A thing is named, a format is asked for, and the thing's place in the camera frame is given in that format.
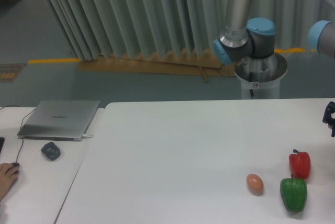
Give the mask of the person's hand on mouse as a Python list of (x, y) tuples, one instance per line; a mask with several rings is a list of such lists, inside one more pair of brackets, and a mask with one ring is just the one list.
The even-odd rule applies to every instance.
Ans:
[(3, 200), (3, 198), (7, 195), (8, 191), (10, 190), (14, 182), (18, 179), (19, 168), (20, 167), (14, 167), (13, 163), (1, 163), (1, 170), (0, 170), (1, 200)]

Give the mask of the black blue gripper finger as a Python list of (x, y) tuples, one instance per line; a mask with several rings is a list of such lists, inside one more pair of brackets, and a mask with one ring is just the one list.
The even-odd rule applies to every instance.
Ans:
[(334, 102), (329, 102), (329, 104), (325, 108), (325, 112), (322, 118), (322, 122), (327, 124), (331, 129), (331, 136), (334, 137)]

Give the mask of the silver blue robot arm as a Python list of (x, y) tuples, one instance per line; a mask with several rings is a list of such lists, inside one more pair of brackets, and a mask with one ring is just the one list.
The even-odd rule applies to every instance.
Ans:
[[(216, 56), (224, 64), (237, 62), (235, 74), (245, 84), (247, 98), (255, 98), (255, 90), (261, 84), (273, 83), (287, 71), (286, 60), (274, 53), (275, 25), (266, 18), (248, 20), (252, 0), (228, 0), (225, 28), (213, 41)], [(334, 0), (327, 0), (334, 7)], [(334, 59), (334, 23), (321, 20), (308, 32), (308, 43), (312, 49)], [(322, 122), (332, 130), (334, 137), (334, 102), (324, 112)]]

